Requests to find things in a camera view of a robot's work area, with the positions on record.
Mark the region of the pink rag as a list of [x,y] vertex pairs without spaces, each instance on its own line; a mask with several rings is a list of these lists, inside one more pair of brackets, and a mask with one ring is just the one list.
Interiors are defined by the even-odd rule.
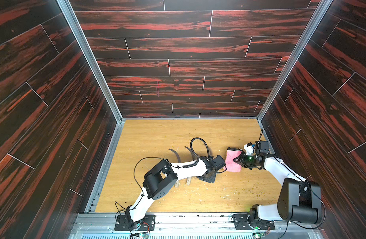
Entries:
[[237,164],[233,160],[239,157],[242,153],[242,150],[238,148],[228,147],[226,151],[226,159],[225,159],[225,167],[227,172],[240,172],[241,165]]

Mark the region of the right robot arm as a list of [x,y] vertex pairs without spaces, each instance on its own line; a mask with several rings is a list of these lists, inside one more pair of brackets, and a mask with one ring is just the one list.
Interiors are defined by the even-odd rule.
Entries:
[[267,141],[246,144],[240,155],[232,161],[250,170],[266,170],[281,185],[277,203],[251,207],[246,220],[253,230],[271,230],[274,221],[293,222],[301,228],[311,224],[313,229],[324,222],[326,213],[319,184],[307,180],[287,166],[270,151]]

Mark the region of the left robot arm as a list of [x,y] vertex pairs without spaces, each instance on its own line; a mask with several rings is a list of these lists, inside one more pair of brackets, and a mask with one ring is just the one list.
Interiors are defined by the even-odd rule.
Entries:
[[162,158],[145,174],[143,183],[139,185],[140,196],[126,209],[127,219],[131,224],[141,222],[154,201],[166,196],[176,182],[197,177],[204,182],[214,183],[221,169],[226,171],[226,163],[220,155],[200,156],[184,163],[172,163]]

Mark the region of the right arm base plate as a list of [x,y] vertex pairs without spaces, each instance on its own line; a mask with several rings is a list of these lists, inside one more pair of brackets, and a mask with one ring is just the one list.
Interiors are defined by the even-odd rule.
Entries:
[[255,219],[249,214],[233,214],[231,221],[234,223],[236,230],[268,231],[275,229],[273,221]]

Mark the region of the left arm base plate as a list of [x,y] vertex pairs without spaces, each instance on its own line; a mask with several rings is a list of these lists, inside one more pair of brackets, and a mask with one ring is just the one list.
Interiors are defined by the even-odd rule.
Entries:
[[117,215],[114,231],[153,231],[156,215],[146,215],[140,221],[133,221],[126,215]]

